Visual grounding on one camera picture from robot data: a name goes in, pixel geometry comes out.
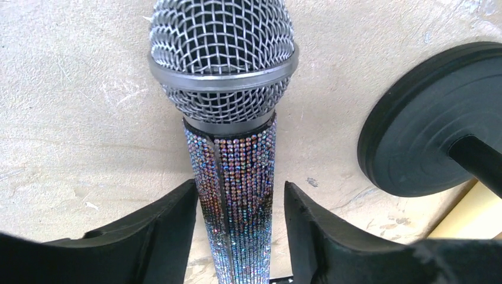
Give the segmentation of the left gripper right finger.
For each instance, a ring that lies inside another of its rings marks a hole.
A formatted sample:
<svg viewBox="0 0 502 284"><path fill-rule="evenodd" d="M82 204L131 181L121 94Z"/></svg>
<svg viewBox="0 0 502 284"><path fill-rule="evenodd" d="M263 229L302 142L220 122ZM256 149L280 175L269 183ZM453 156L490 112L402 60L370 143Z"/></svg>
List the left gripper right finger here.
<svg viewBox="0 0 502 284"><path fill-rule="evenodd" d="M501 241L424 239L403 245L370 234L284 185L295 283L500 283Z"/></svg>

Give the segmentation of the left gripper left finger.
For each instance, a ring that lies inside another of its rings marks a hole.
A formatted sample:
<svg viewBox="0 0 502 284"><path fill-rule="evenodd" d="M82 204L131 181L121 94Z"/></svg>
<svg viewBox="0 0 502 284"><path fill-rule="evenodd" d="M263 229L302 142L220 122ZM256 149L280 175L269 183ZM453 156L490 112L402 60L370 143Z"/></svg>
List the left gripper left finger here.
<svg viewBox="0 0 502 284"><path fill-rule="evenodd" d="M182 283L196 221L190 179L80 239L1 234L2 283Z"/></svg>

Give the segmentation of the black stand for patterned microphone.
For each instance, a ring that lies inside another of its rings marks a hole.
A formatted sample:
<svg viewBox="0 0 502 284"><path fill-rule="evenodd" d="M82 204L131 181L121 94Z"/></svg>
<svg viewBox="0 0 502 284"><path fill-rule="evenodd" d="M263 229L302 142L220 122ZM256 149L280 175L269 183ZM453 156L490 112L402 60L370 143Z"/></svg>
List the black stand for patterned microphone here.
<svg viewBox="0 0 502 284"><path fill-rule="evenodd" d="M358 162L395 196L432 195L472 178L501 195L501 44L461 44L397 80L362 128Z"/></svg>

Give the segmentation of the silver head patterned microphone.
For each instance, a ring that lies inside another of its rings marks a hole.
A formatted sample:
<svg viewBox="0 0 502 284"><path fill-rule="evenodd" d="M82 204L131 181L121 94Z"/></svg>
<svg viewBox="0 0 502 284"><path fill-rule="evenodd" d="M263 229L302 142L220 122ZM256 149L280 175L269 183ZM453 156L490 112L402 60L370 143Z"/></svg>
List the silver head patterned microphone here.
<svg viewBox="0 0 502 284"><path fill-rule="evenodd" d="M276 106L298 66L284 1L157 1L151 74L183 115L220 283L268 283Z"/></svg>

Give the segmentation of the cream microphone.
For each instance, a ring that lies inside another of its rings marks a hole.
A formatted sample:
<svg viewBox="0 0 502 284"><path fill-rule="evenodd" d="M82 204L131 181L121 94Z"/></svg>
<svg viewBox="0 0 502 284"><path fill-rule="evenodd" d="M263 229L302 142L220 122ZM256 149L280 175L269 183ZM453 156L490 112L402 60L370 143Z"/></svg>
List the cream microphone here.
<svg viewBox="0 0 502 284"><path fill-rule="evenodd" d="M500 240L501 198L477 182L428 237Z"/></svg>

